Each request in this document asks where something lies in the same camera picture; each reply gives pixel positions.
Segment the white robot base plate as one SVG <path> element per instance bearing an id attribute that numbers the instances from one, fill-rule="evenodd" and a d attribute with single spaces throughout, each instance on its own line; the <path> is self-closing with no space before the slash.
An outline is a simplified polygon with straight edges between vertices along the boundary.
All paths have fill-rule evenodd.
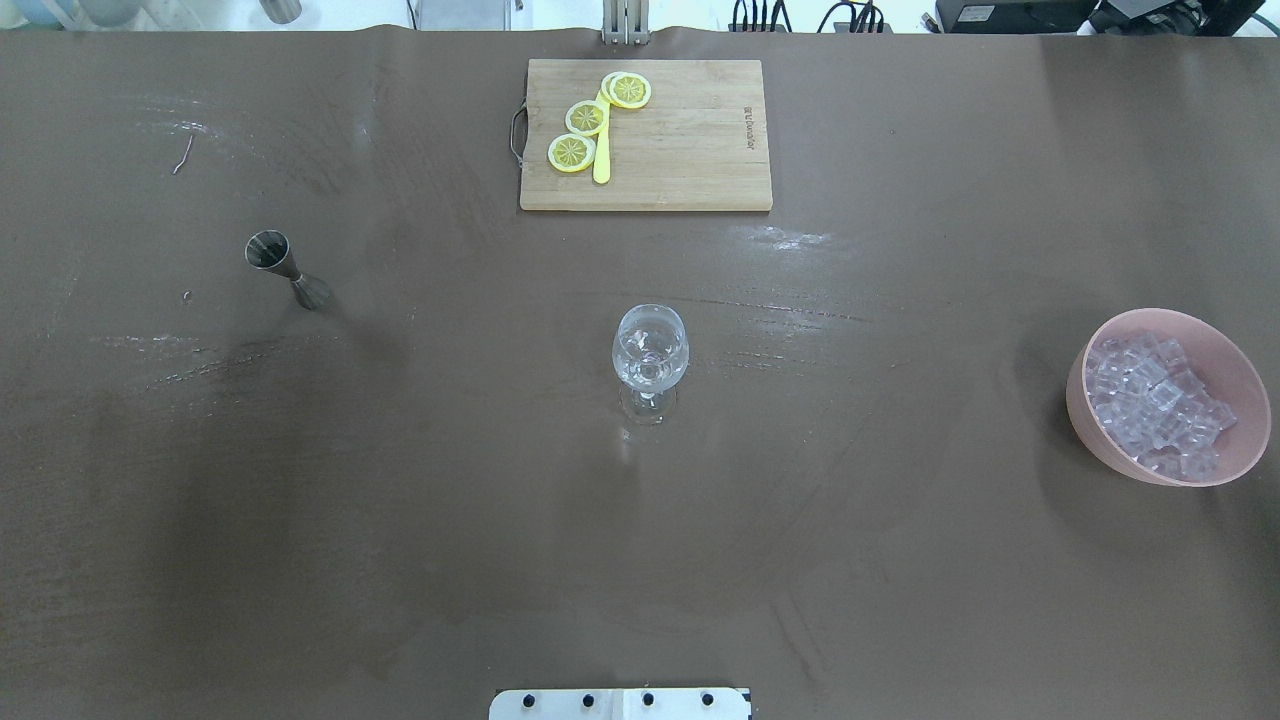
<path id="1" fill-rule="evenodd" d="M 753 719 L 749 689 L 639 687 L 508 689 L 498 692 L 489 719 Z"/>

